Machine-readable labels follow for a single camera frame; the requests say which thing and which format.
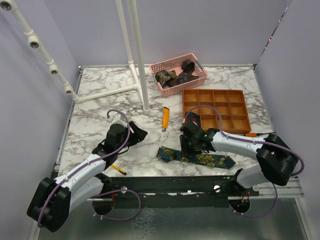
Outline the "blue yellow floral tie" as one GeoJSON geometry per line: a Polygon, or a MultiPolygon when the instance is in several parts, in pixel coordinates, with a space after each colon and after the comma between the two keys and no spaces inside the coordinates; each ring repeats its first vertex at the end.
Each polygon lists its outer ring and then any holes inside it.
{"type": "Polygon", "coordinates": [[[236,164],[236,162],[228,155],[200,153],[196,155],[183,156],[180,150],[164,146],[161,146],[158,149],[156,157],[166,163],[179,161],[227,170],[231,169],[236,164]]]}

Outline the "orange compartment tray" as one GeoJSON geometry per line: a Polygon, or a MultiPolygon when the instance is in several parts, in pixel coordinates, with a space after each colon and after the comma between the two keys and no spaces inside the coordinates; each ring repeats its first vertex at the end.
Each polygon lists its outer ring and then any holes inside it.
{"type": "Polygon", "coordinates": [[[182,115],[194,112],[200,115],[201,128],[247,134],[251,131],[250,119],[242,90],[185,89],[182,92],[182,115]]]}

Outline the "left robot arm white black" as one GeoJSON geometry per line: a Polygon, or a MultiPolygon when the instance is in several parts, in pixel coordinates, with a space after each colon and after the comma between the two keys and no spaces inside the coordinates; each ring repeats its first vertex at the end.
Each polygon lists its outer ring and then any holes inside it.
{"type": "Polygon", "coordinates": [[[106,138],[93,149],[89,157],[64,175],[44,178],[38,185],[26,214],[40,227],[57,231],[69,213],[92,197],[114,195],[119,190],[103,172],[117,160],[119,152],[142,142],[147,131],[133,121],[113,123],[106,138]]]}

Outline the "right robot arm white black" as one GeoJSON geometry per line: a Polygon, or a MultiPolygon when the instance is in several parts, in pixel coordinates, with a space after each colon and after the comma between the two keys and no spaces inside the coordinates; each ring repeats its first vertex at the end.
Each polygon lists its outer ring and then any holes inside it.
{"type": "Polygon", "coordinates": [[[182,153],[185,155],[200,151],[227,152],[257,161],[252,167],[237,170],[232,177],[229,189],[236,196],[265,182],[285,186],[299,161],[276,134],[265,138],[238,136],[216,128],[203,130],[192,121],[184,123],[180,131],[182,153]]]}

